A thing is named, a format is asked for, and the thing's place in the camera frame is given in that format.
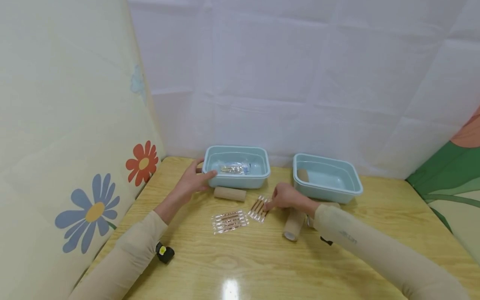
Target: white plastic sheet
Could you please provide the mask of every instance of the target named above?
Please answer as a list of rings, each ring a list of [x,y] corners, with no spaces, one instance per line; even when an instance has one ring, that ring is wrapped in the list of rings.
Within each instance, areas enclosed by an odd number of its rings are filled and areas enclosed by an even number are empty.
[[[405,178],[480,104],[477,0],[130,0],[168,155]]]

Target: yellow flower center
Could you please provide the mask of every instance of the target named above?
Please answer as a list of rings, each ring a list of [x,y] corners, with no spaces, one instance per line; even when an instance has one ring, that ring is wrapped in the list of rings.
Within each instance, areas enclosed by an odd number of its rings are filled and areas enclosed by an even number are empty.
[[[105,210],[105,205],[103,203],[98,202],[95,203],[87,212],[87,215],[85,216],[85,220],[88,223],[92,223],[96,221],[100,216],[102,215],[103,211]]]
[[[150,160],[148,160],[148,157],[145,157],[145,158],[142,158],[142,160],[140,161],[140,163],[138,164],[138,168],[140,170],[143,170],[145,169],[147,166],[148,166],[148,163],[150,162]]]

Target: arm sleeve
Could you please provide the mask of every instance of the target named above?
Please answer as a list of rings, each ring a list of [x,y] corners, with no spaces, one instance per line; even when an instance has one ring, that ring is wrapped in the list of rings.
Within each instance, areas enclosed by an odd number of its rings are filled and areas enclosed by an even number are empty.
[[[155,247],[167,225],[154,212],[134,224],[112,251],[73,290],[69,300],[119,300],[155,256]]]
[[[320,235],[362,259],[409,300],[467,300],[448,272],[426,257],[333,206],[320,205],[314,227]]]

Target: light blue plastic tub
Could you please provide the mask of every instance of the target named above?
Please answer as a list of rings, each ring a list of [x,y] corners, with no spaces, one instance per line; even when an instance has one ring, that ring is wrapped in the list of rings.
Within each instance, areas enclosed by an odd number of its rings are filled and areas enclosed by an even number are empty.
[[[250,163],[250,173],[248,175],[222,174],[220,172],[220,166],[225,163],[244,161]],[[211,146],[205,153],[202,172],[206,173],[211,170],[218,171],[218,175],[208,181],[212,188],[224,186],[235,189],[259,189],[265,179],[270,176],[267,152],[258,147]]]
[[[309,182],[298,178],[305,169]],[[338,203],[348,203],[363,193],[357,171],[351,163],[321,156],[298,153],[293,157],[295,189],[304,196]]]

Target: black device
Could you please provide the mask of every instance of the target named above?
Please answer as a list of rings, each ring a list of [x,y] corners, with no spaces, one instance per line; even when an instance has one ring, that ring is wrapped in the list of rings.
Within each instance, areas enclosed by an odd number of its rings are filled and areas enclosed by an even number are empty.
[[[155,251],[158,259],[164,264],[168,264],[175,255],[175,251],[173,251],[172,248],[165,247],[161,242],[158,242],[155,247]]]

